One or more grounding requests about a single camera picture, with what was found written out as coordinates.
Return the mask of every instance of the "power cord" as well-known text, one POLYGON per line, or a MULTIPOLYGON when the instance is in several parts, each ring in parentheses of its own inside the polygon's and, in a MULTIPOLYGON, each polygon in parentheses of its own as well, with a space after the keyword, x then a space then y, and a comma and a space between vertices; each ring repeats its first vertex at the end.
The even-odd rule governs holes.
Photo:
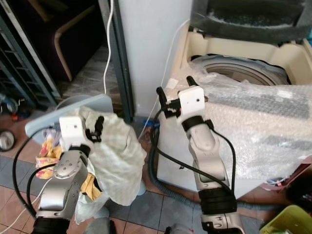
POLYGON ((29 207, 30 207, 30 209, 32 210, 32 212, 35 213, 35 214, 36 214, 36 211, 35 211, 34 207, 32 206, 31 200, 30 200, 30 186, 31 186, 31 182, 32 182, 33 178, 35 177, 35 175, 36 175, 39 171, 41 171, 41 170, 43 170, 43 169, 46 169, 46 168, 49 168, 49 167, 54 167, 55 165, 56 165, 56 163, 53 163, 53 164, 45 165, 45 166, 43 166, 43 167, 40 167, 40 168, 36 169, 36 170, 30 175, 30 177, 29 177, 29 179, 28 179, 28 182, 27 182, 27 189, 26 189, 27 203, 29 204, 29 207))
MULTIPOLYGON (((31 202, 31 204, 34 204, 34 203, 39 199, 39 197, 41 196, 41 194, 42 194, 42 192, 43 192, 45 186, 48 184, 48 182, 49 182, 50 180, 51 180, 51 179, 48 179, 48 181, 45 182, 45 184, 44 184, 44 186, 42 187, 42 189, 40 190, 38 196, 36 197, 36 199, 35 199, 33 202, 31 202)), ((26 211, 26 208, 25 208, 24 210, 22 210, 21 213, 19 214, 19 216, 15 219, 15 221, 14 221, 9 227, 7 227, 7 228, 4 229, 2 232, 0 232, 0 234, 4 234, 6 231, 8 231, 10 228, 12 228, 13 225, 18 221, 18 219, 19 219, 19 218, 21 217, 21 215, 24 213, 24 211, 26 211)))
MULTIPOLYGON (((173 48, 173 45, 174 45, 174 42, 175 42, 177 33, 180 31, 180 29, 181 29, 188 21, 190 21, 190 20, 188 19, 188 20, 184 21, 184 22, 176 29, 176 31, 175 31, 175 33, 174 33, 174 36, 172 37, 172 40, 171 40, 171 43, 170 43, 170 49, 169 49, 168 56, 167 56, 167 60, 166 60, 166 66, 165 66, 165 69, 164 69, 164 73, 163 73, 163 75, 162 75, 162 79, 161 79, 160 86, 162 86, 162 84, 163 84, 163 82, 164 82, 164 80, 165 80, 165 76, 166 76, 166 72, 167 72, 167 67, 168 67, 168 63, 169 63, 171 51, 172 51, 172 48, 173 48)), ((152 113, 153 113, 153 111, 154 111, 154 109, 155 109, 155 107, 156 107, 157 101, 158 101, 158 96, 157 96, 157 98, 156 98, 156 100, 155 100, 154 106, 153 106, 153 108, 152 108, 150 114, 148 115, 148 118, 147 118, 147 120, 146 120, 146 122, 145 122, 145 124, 144 124, 144 127, 143 127, 143 129, 142 129, 140 135, 138 136, 138 140, 140 140, 141 137, 143 136, 143 133, 144 133, 145 128, 146 128, 146 126, 147 126, 147 124, 148 124, 148 121, 151 119, 152 113)))
POLYGON ((24 200, 24 198, 21 196, 20 191, 19 191, 19 186, 17 183, 17 179, 16 179, 16 164, 18 162, 18 157, 21 153, 21 151, 24 149, 24 147, 26 146, 26 144, 34 137, 34 135, 36 135, 37 133, 39 133, 40 131, 44 130, 44 129, 53 129, 53 127, 45 127, 45 128, 40 128, 37 131, 35 131, 20 147, 20 149, 17 151, 14 160, 13 160, 13 167, 12 167, 12 180, 13 180, 13 185, 14 185, 14 190, 16 192, 16 195, 18 196, 18 199, 21 201, 21 203, 23 204, 23 206, 25 207, 25 209, 30 213, 30 215, 35 218, 36 217, 36 212, 34 213, 31 209, 31 207, 26 203, 26 201, 24 200))
POLYGON ((155 143, 155 139, 154 139, 154 136, 155 136, 155 124, 156 124, 156 120, 158 119, 158 117, 159 117, 159 115, 160 115, 160 113, 161 113, 162 111, 163 111, 163 110, 160 109, 160 110, 157 112, 157 114, 155 115, 155 118, 153 119, 152 128, 151 128, 151 143, 152 143, 152 146, 155 148, 155 150, 156 150, 159 154, 161 154, 162 156, 164 156, 165 158, 169 159, 170 161, 175 162, 175 163, 179 164, 179 165, 182 166, 182 167, 185 167, 185 168, 187 168, 187 169, 189 169, 189 170, 191 170, 191 171, 193 171, 193 172, 196 172, 196 173, 198 173, 198 174, 201 174, 201 175, 203 175, 203 176, 205 176, 205 177, 207 177, 207 178, 209 178, 209 179, 211 179, 211 180, 217 182, 218 184, 221 185, 222 188, 224 188, 226 191, 228 191, 229 193, 231 193, 231 194, 234 195, 234 189, 231 190, 225 183, 223 183, 223 182, 222 182, 221 180, 219 180, 218 178, 214 177, 214 176, 211 175, 211 174, 208 174, 208 173, 206 173, 206 172, 203 172, 203 171, 201 171, 201 170, 199 170, 199 169, 197 169, 197 168, 195 168, 195 167, 192 167, 192 166, 190 166, 190 165, 188 165, 188 164, 186 164, 186 163, 184 163, 184 162, 181 162, 181 161, 179 161, 179 160, 177 160, 177 159, 175 159, 175 158, 169 156, 168 154, 166 154, 165 152, 161 151, 161 150, 158 148, 157 144, 155 143))
POLYGON ((111 28, 111 24, 112 24, 112 18, 113 18, 113 12, 114 12, 114 0, 111 0, 111 9, 110 9, 110 13, 109 13, 109 17, 107 20, 107 27, 106 27, 106 37, 107 37, 107 46, 108 46, 108 58, 107 58, 107 63, 105 66, 105 70, 104 70, 104 75, 103 75, 103 82, 104 82, 104 94, 106 94, 106 74, 108 71, 108 65, 109 62, 111 60, 111 38, 110 38, 110 28, 111 28))
POLYGON ((231 187, 232 187, 232 191, 234 192, 234 189, 235 189, 235 174, 236 174, 236 152, 235 152, 235 149, 234 149, 234 146, 233 144, 230 142, 229 139, 227 139, 225 136, 223 136, 222 134, 218 133, 216 130, 215 130, 215 127, 214 127, 214 124, 213 122, 209 119, 207 121, 205 121, 205 123, 208 125, 208 127, 210 128, 211 131, 213 131, 215 134, 217 134, 219 137, 223 138, 226 143, 228 143, 230 149, 231 149, 231 152, 232 152, 232 158, 233 158, 233 166, 232 166, 232 184, 231 184, 231 187))

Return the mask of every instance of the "patterned cloth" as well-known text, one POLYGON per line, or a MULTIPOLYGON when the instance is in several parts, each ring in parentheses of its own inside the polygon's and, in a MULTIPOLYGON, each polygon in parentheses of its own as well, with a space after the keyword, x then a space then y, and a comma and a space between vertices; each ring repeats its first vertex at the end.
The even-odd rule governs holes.
MULTIPOLYGON (((60 133, 55 130, 44 131, 46 141, 42 144, 39 156, 36 157, 36 168, 40 168, 53 163, 58 163, 62 154, 59 146, 60 133)), ((49 179, 53 175, 54 167, 49 167, 39 171, 36 176, 40 179, 49 179)))

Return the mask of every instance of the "beige washing machine body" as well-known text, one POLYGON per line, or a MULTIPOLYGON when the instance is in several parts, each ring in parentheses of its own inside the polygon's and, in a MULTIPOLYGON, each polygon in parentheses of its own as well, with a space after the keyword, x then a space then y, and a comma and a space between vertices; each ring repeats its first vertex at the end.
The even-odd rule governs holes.
MULTIPOLYGON (((207 54, 255 59, 283 68, 293 85, 312 84, 312 48, 306 39, 301 44, 295 41, 277 44, 258 43, 216 37, 204 37, 189 25, 181 30, 179 45, 172 66, 172 76, 189 66, 193 56, 207 54)), ((193 158, 188 150, 188 140, 176 118, 160 117, 159 148, 169 155, 189 164, 193 158)), ((193 172, 159 156, 157 178, 165 183, 190 191, 197 191, 193 172)), ((240 197, 264 181, 261 179, 237 179, 236 197, 240 197)))

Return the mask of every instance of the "white cloth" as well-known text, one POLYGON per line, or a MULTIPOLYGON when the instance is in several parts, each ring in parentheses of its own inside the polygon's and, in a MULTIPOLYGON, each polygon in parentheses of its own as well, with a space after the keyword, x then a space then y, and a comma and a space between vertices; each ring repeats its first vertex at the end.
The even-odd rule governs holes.
POLYGON ((86 128, 91 132, 98 117, 104 117, 102 141, 94 144, 88 163, 88 172, 95 175, 103 193, 93 202, 79 194, 76 223, 95 215, 109 198, 117 204, 129 206, 139 191, 146 157, 132 127, 114 113, 100 113, 87 107, 80 107, 67 115, 85 118, 86 128))

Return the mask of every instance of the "washing machine drum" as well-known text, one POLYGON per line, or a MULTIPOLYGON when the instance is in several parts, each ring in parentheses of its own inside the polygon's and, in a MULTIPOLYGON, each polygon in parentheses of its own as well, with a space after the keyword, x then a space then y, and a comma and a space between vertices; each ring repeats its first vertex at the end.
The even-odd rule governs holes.
POLYGON ((259 60, 206 55, 192 62, 201 64, 207 72, 216 72, 239 82, 247 81, 258 85, 290 84, 284 69, 259 60))

